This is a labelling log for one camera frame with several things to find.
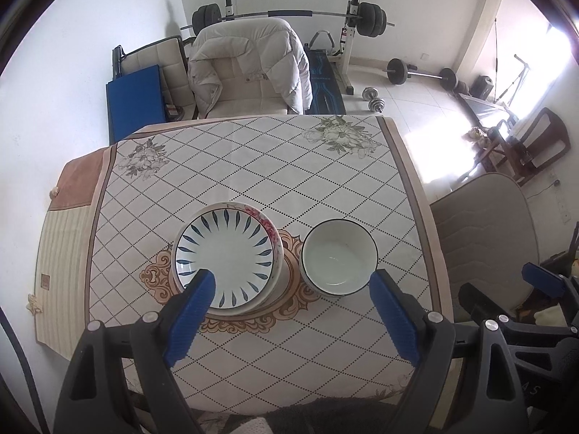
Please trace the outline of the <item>white bowl black rim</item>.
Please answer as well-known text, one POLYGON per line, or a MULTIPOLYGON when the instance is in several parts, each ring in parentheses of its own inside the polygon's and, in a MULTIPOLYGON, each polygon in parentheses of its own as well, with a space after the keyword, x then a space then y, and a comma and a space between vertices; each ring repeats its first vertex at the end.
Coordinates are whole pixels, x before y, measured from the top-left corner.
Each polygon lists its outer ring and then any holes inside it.
POLYGON ((346 297, 368 284, 377 269, 378 247, 361 224, 331 218, 308 232, 299 263, 303 280, 314 292, 346 297))

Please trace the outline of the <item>beige upholstered chair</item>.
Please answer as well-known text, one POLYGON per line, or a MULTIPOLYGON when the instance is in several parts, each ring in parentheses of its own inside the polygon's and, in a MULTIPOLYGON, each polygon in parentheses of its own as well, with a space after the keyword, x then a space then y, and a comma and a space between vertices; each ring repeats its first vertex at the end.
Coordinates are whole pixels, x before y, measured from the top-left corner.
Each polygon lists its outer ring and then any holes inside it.
POLYGON ((458 301, 471 283, 509 315, 532 293, 521 275, 539 261, 533 218, 521 188, 504 174, 483 174, 431 204, 448 269, 453 316, 470 316, 458 301))

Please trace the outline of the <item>beige brown striped cloth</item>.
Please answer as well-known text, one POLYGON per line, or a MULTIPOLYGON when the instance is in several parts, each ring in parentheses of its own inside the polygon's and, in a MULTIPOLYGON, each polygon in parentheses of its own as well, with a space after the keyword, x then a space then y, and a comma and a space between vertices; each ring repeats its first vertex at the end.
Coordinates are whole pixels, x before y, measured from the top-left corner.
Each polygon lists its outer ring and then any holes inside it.
POLYGON ((36 341, 66 359, 88 322, 90 260, 110 164, 109 148, 72 160, 49 192, 26 308, 36 341))

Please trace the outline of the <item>patterned floral tablecloth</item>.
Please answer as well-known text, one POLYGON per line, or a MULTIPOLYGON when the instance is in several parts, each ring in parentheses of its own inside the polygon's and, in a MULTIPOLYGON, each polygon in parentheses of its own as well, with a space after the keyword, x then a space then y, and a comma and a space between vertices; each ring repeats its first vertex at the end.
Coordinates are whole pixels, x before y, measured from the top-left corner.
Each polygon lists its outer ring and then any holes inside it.
POLYGON ((107 325, 159 311, 200 268, 217 280, 207 318, 174 366, 195 409, 257 414, 322 396, 401 392, 412 368, 367 290, 314 292, 302 243, 322 221, 367 229, 378 267, 451 315, 424 189, 384 116, 254 116, 149 127, 109 148, 88 314, 107 325))

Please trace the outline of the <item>dark wooden chair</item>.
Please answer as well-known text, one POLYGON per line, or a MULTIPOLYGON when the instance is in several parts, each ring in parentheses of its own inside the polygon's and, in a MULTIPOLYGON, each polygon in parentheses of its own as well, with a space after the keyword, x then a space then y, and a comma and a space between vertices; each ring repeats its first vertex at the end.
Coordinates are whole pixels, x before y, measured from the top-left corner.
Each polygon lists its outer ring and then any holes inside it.
POLYGON ((533 120, 518 122, 506 137, 496 127, 486 131, 489 143, 480 148, 474 166, 482 165, 487 173, 501 170, 523 186, 544 170, 552 167, 571 150, 571 140, 561 117, 547 107, 533 120))

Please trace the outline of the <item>black trash bin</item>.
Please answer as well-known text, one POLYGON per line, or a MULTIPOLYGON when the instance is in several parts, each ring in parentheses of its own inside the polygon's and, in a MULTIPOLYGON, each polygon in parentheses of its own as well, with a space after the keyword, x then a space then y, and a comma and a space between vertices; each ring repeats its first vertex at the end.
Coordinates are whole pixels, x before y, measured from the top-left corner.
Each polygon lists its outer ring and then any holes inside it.
POLYGON ((477 76, 469 91, 472 97, 486 100, 494 88, 493 80, 486 75, 477 76))

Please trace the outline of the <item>chrome dumbbell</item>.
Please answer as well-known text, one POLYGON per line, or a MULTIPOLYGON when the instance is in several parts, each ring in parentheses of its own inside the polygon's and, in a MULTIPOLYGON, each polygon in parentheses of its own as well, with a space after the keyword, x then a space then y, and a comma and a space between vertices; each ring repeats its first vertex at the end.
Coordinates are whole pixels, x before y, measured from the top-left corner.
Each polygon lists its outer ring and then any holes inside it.
POLYGON ((372 113, 382 113, 386 106, 386 101, 379 96, 375 87, 367 86, 362 91, 362 99, 367 102, 367 106, 372 113))

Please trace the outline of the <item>black barbell on floor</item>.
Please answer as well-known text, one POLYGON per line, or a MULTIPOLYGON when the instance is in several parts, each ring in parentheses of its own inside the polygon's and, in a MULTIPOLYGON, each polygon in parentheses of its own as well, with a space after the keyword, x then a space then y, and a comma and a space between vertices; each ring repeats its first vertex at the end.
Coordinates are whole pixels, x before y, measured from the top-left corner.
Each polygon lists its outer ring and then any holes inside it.
POLYGON ((394 85, 403 85, 411 77, 416 76, 438 80, 441 88, 448 92, 455 90, 458 85, 458 78, 451 68, 442 68, 438 73, 425 73, 417 66, 408 65, 397 58, 390 59, 386 65, 386 75, 394 85))

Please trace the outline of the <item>blue black weight bench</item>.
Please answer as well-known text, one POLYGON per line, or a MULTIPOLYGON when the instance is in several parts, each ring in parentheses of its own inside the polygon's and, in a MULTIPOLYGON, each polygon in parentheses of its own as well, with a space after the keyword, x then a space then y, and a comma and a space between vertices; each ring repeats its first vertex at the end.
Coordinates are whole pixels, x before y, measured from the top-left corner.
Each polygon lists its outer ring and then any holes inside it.
POLYGON ((345 115, 346 107, 335 78, 334 70, 322 50, 305 48, 309 61, 312 102, 306 111, 309 115, 345 115))

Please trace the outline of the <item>blue folded mat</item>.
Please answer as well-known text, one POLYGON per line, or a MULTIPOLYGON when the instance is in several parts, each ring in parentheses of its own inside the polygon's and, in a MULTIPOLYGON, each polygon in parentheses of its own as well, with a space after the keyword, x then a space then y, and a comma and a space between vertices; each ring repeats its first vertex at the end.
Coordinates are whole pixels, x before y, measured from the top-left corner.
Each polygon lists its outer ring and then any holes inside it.
POLYGON ((117 143, 149 124, 165 123, 165 100, 157 65, 106 85, 109 142, 117 143))

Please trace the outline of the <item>barbell on rack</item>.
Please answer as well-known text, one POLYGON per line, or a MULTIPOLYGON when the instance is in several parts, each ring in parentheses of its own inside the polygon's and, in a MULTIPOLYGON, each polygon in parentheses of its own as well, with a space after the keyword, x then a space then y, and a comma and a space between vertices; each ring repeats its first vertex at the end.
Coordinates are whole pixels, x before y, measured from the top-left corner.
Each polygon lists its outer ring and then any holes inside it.
POLYGON ((220 7, 216 3, 212 3, 203 5, 194 11, 191 17, 191 24, 183 26, 182 30, 192 29, 195 34, 198 34, 202 29, 215 25, 218 22, 250 18, 313 18, 316 16, 344 18, 347 27, 353 27, 360 35, 365 37, 378 37, 382 35, 389 26, 394 26, 393 22, 389 22, 386 11, 382 7, 368 2, 359 3, 355 14, 285 9, 229 16, 223 16, 220 7))

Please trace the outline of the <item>cream padded chair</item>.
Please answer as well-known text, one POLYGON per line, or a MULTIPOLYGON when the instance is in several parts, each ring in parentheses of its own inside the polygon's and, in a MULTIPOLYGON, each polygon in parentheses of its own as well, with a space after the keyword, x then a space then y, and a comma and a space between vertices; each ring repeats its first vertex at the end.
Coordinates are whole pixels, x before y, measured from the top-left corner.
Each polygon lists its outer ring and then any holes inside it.
POLYGON ((236 59, 214 59, 213 68, 222 81, 219 100, 208 113, 209 119, 229 116, 285 115, 288 106, 264 73, 246 76, 236 59))

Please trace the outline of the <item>white puffer jacket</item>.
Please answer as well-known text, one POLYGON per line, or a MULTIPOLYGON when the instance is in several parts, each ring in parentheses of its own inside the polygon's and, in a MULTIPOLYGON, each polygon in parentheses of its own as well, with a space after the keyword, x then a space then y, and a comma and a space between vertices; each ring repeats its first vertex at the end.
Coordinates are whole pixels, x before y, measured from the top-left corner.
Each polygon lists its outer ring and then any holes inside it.
POLYGON ((304 114, 312 102, 309 61, 291 25, 280 18, 218 22, 199 33, 187 60, 187 78, 199 116, 220 98, 223 86, 214 59, 233 58, 246 76, 264 73, 288 106, 288 114, 304 114))

